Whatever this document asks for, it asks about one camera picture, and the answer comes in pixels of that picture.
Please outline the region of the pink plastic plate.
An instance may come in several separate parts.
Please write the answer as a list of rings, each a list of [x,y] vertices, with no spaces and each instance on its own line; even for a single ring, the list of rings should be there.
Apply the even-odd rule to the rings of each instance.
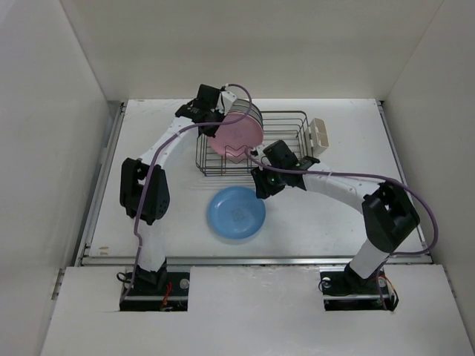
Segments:
[[[208,144],[218,155],[238,162],[244,159],[246,148],[255,148],[263,143],[263,123],[260,116],[247,115],[232,125],[221,125]]]

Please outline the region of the front patterned ceramic plate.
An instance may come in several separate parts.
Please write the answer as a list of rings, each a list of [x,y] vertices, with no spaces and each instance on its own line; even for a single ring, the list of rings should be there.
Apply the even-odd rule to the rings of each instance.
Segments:
[[[236,108],[242,113],[245,113],[249,110],[249,115],[263,128],[262,113],[255,105],[252,105],[251,107],[244,106],[244,105],[237,105]]]

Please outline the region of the rear patterned ceramic plate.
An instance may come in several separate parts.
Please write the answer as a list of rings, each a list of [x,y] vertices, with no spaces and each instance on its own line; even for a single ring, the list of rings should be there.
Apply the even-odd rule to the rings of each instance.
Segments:
[[[245,113],[248,109],[250,109],[250,113],[261,115],[259,108],[255,104],[249,103],[249,101],[245,99],[237,99],[232,104],[230,111]]]

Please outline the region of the blue plastic plate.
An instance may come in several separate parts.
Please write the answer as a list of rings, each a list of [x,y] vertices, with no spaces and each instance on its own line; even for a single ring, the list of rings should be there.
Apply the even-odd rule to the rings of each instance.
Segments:
[[[266,206],[255,191],[232,186],[217,192],[209,202],[207,220],[218,236],[241,241],[257,234],[266,220]]]

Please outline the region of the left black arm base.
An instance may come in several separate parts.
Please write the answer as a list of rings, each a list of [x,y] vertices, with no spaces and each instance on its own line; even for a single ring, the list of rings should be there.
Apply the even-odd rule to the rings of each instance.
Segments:
[[[160,272],[158,284],[135,277],[131,290],[119,299],[121,312],[187,312],[190,271]]]

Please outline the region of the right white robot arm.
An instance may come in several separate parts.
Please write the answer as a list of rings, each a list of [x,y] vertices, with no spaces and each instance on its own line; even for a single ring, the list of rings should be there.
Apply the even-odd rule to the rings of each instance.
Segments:
[[[256,196],[267,199],[285,188],[323,194],[363,216],[366,240],[338,277],[338,285],[356,294],[377,280],[385,261],[420,223],[403,185],[394,179],[341,174],[313,156],[297,156],[278,140],[264,148],[265,162],[251,171]]]

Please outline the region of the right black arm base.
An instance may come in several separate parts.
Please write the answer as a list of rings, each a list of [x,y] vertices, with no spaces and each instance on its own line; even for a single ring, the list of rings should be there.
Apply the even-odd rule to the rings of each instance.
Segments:
[[[389,311],[399,304],[399,295],[384,271],[373,275],[361,286],[350,286],[343,271],[320,270],[318,288],[326,312]]]

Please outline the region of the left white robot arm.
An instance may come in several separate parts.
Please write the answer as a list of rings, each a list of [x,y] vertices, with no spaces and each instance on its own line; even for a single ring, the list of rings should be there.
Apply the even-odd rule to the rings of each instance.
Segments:
[[[166,214],[170,193],[166,171],[199,136],[215,136],[231,106],[237,100],[229,88],[201,84],[196,97],[181,105],[166,132],[144,154],[123,161],[120,173],[119,203],[134,221],[137,252],[132,272],[122,283],[127,296],[138,286],[149,294],[160,293],[166,285],[161,269],[166,265],[160,244],[146,237],[140,224],[153,225]]]

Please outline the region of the white plastic cutlery holder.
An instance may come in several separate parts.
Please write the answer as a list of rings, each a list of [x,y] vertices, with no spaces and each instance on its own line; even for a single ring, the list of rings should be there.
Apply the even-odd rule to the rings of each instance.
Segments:
[[[330,146],[327,128],[323,119],[314,118],[305,130],[307,152],[318,158]]]

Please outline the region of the patterned ceramic plate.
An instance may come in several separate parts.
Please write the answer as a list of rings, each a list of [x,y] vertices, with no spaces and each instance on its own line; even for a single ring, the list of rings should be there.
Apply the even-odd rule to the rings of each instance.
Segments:
[[[230,111],[245,113],[248,109],[250,109],[250,113],[261,115],[259,108],[255,104],[249,103],[249,101],[245,99],[237,99],[232,104]]]
[[[249,115],[263,128],[262,113],[255,105],[252,105],[251,107],[244,106],[244,105],[237,105],[236,108],[242,113],[245,113],[249,110]]]

